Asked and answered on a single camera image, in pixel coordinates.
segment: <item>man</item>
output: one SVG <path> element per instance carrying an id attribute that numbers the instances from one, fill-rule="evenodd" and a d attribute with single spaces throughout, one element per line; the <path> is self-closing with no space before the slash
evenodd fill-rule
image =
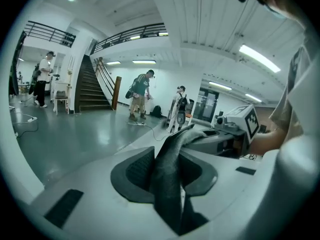
<path id="1" fill-rule="evenodd" d="M 178 112 L 179 112 L 179 103 L 181 102 L 182 99 L 186 98 L 186 102 L 189 105 L 190 100 L 187 97 L 187 94 L 185 94 L 186 88 L 182 85 L 178 88 L 176 95 L 173 97 L 173 100 L 175 101 L 173 108 L 172 108 L 172 113 L 171 113 L 171 119 L 169 123 L 169 127 L 166 129 L 168 133 L 171 133 L 172 127 L 174 125 L 174 133 L 178 131 L 179 125 L 177 121 L 178 117 Z"/>
<path id="2" fill-rule="evenodd" d="M 53 70 L 50 68 L 51 60 L 54 57 L 54 52 L 49 51 L 45 58 L 43 58 L 40 61 L 39 64 L 39 71 L 40 74 L 37 77 L 37 82 L 35 84 L 35 90 L 36 90 L 36 100 L 34 101 L 37 105 L 40 105 L 40 108 L 46 108 L 47 105 L 45 104 L 45 89 L 46 89 L 46 83 L 48 78 L 48 73 L 52 73 Z"/>
<path id="3" fill-rule="evenodd" d="M 302 10 L 292 0 L 257 0 L 265 5 L 273 13 L 280 14 L 288 19 L 297 21 L 306 30 L 307 20 Z M 277 125 L 277 129 L 266 134 L 257 134 L 249 149 L 250 154 L 263 156 L 270 150 L 279 149 L 283 143 L 303 134 L 302 127 L 295 112 L 290 105 L 287 96 L 293 89 L 299 78 L 307 70 L 319 50 L 319 43 L 311 30 L 305 32 L 305 39 L 302 46 L 293 56 L 288 73 L 287 85 L 282 98 L 273 111 L 270 119 Z"/>
<path id="4" fill-rule="evenodd" d="M 21 71 L 19 71 L 18 74 L 19 74 L 19 75 L 18 75 L 18 83 L 22 84 L 22 78 L 23 78 L 23 76 L 21 75 Z"/>
<path id="5" fill-rule="evenodd" d="M 146 119 L 145 117 L 145 92 L 147 92 L 148 97 L 150 96 L 149 92 L 149 79 L 152 78 L 155 75 L 155 72 L 150 69 L 145 74 L 140 74 L 132 84 L 132 103 L 130 107 L 130 116 L 129 119 L 137 121 L 137 118 L 135 117 L 134 110 L 135 105 L 138 105 L 140 107 L 140 117 L 142 119 Z"/>

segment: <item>doorway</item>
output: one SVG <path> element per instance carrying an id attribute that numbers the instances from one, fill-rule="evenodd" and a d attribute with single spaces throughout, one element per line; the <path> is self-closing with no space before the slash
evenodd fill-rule
<path id="1" fill-rule="evenodd" d="M 214 118 L 219 93 L 200 88 L 193 117 L 211 123 Z"/>

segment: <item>power strip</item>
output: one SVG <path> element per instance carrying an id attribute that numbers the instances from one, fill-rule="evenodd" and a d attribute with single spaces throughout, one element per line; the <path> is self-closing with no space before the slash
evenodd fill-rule
<path id="1" fill-rule="evenodd" d="M 28 123 L 32 123 L 33 121 L 36 121 L 38 118 L 37 117 L 32 117 L 32 118 L 30 118 L 30 119 L 28 119 Z"/>

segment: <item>black backpack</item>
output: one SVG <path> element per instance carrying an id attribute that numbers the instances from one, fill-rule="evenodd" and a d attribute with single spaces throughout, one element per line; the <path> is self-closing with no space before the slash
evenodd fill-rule
<path id="1" fill-rule="evenodd" d="M 153 111 L 150 113 L 150 115 L 157 117 L 157 118 L 161 118 L 161 107 L 159 105 L 156 105 L 153 109 Z"/>
<path id="2" fill-rule="evenodd" d="M 181 99 L 179 100 L 177 107 L 179 108 L 179 111 L 186 111 L 186 107 L 188 105 L 187 95 L 185 95 L 185 97 L 182 97 L 180 92 L 179 94 L 181 96 Z"/>

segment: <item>black rubber pad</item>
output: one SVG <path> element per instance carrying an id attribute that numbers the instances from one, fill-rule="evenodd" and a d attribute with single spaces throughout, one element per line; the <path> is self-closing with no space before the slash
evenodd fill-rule
<path id="1" fill-rule="evenodd" d="M 62 228 L 84 193 L 69 189 L 44 216 L 58 228 Z"/>
<path id="2" fill-rule="evenodd" d="M 235 169 L 238 172 L 244 173 L 244 174 L 250 174 L 250 175 L 254 175 L 256 170 L 254 169 L 250 169 L 250 168 L 246 168 L 246 167 L 238 167 L 237 169 Z"/>

